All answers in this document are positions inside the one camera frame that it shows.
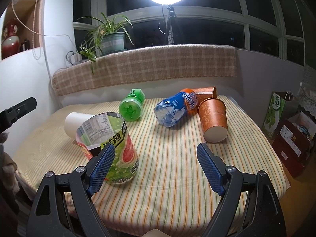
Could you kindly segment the wooden shelf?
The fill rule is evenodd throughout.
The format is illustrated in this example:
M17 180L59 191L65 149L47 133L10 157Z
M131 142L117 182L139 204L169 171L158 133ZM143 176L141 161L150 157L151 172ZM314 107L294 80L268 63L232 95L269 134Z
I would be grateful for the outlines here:
M11 0L1 15L1 43L5 24L16 18L20 41L18 53L31 51L39 60L43 47L43 6L44 0Z

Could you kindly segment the blue cut bottle cup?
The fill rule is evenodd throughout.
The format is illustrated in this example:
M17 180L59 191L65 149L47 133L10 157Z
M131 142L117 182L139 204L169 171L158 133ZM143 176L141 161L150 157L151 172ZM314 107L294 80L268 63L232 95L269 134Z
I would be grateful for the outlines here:
M186 88L159 102L154 108L154 114L160 125L172 127L197 105L196 93L192 89Z

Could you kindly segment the white lace cloth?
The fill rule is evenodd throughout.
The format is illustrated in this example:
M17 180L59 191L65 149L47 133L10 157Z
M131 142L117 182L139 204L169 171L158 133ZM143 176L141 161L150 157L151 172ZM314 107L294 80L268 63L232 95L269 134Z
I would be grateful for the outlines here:
M316 116L315 107L315 87L304 82L300 82L300 88L298 91L299 105L314 118Z

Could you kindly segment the orange paper cup front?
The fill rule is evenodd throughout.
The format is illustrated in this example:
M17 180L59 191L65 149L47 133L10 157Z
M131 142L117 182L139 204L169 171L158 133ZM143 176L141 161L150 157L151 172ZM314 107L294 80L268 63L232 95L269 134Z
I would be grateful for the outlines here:
M198 107L204 139L210 143L219 143L228 136L226 106L217 98L202 101Z

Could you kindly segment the orange paper cup back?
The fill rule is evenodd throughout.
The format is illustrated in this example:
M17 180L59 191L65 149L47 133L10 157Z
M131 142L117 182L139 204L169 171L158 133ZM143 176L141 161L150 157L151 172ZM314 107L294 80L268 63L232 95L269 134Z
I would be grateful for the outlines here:
M205 88L184 88L182 91L193 91L198 99L198 103L210 98L217 98L217 90L216 87L205 87Z

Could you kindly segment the red cardboard box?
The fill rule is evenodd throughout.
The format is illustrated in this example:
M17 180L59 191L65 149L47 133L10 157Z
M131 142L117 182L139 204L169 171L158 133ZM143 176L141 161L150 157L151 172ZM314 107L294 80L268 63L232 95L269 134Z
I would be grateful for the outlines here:
M287 119L272 148L290 175L300 176L315 149L315 122L303 112Z

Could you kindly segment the cut grapefruit label bottle cup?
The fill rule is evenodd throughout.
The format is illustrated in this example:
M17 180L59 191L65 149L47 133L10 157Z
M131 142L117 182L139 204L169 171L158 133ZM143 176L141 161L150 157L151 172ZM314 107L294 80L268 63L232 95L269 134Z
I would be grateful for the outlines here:
M114 145L115 157L105 177L108 183L124 183L134 177L139 166L138 155L121 114L94 115L79 126L75 140L89 160L107 143Z

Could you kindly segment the green cut bottle cup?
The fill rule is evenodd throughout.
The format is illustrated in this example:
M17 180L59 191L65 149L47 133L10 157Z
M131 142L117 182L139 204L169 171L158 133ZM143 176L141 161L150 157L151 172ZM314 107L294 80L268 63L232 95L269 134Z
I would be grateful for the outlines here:
M143 112L146 95L140 88L132 89L119 105L119 113L125 121L138 120Z

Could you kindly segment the green white shopping bag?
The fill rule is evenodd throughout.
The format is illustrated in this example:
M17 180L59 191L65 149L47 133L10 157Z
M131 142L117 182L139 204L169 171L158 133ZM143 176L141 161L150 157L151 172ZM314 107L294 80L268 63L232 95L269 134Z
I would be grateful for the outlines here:
M274 91L262 126L265 135L275 139L285 120L296 114L298 106L299 100L292 92Z

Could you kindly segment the white plastic cup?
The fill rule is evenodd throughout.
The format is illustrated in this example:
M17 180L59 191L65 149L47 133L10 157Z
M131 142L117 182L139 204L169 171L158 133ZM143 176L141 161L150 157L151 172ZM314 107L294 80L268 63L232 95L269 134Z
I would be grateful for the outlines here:
M72 139L75 139L77 129L88 119L94 117L94 115L72 112L66 116L64 121L64 131L66 135Z

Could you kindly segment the red white ceramic vase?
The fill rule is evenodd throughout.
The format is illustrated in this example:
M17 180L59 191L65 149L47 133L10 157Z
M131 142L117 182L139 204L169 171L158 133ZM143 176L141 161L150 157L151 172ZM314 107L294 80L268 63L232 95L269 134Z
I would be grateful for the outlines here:
M4 28L2 34L1 53L2 58L8 58L19 52L20 41L18 32L18 21L16 18L9 20Z

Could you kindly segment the striped yellow table cloth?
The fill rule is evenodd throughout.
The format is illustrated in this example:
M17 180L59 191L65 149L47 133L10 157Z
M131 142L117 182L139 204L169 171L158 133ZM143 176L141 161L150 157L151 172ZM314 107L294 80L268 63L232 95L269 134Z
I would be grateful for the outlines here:
M241 172L266 171L276 194L289 188L280 160L257 124L234 102L220 96L226 105L228 137L209 144L210 150ZM198 236L206 228L220 201L212 191L197 160L196 148L204 142L200 118L188 114L174 127L156 121L153 109L158 99L147 99L138 121L129 122L139 167L133 179L121 185L105 183L92 200L106 227L141 236L158 229L170 236ZM69 105L36 128L14 154L18 176L36 192L44 174L69 173L85 165L87 158L64 131L72 112L97 115L118 111L118 102Z

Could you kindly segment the plaid beige towel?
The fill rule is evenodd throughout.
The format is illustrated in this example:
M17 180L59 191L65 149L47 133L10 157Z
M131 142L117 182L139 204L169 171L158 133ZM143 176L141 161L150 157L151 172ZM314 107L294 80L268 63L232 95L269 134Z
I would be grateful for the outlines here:
M178 44L128 50L54 73L57 96L142 82L236 77L237 51L229 45Z

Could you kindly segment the orange paper cup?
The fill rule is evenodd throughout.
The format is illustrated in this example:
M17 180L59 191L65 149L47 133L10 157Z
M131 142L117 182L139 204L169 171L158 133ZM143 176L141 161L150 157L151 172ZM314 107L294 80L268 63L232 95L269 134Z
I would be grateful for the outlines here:
M198 99L198 103L210 98L217 98L217 90L216 87L205 87L205 88L184 88L182 91L193 91Z
M204 139L210 143L219 143L228 136L226 106L217 98L202 101L198 107Z

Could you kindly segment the potted spider plant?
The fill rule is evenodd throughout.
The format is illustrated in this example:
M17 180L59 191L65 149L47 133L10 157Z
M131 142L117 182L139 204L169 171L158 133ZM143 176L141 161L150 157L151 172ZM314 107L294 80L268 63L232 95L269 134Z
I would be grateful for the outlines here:
M95 66L98 58L113 53L124 51L125 38L132 43L132 39L126 30L126 25L133 27L131 20L122 14L109 19L101 13L102 18L84 16L86 19L92 19L98 22L98 26L88 32L87 39L82 41L77 47L77 53L83 55L90 61L90 70L95 72Z

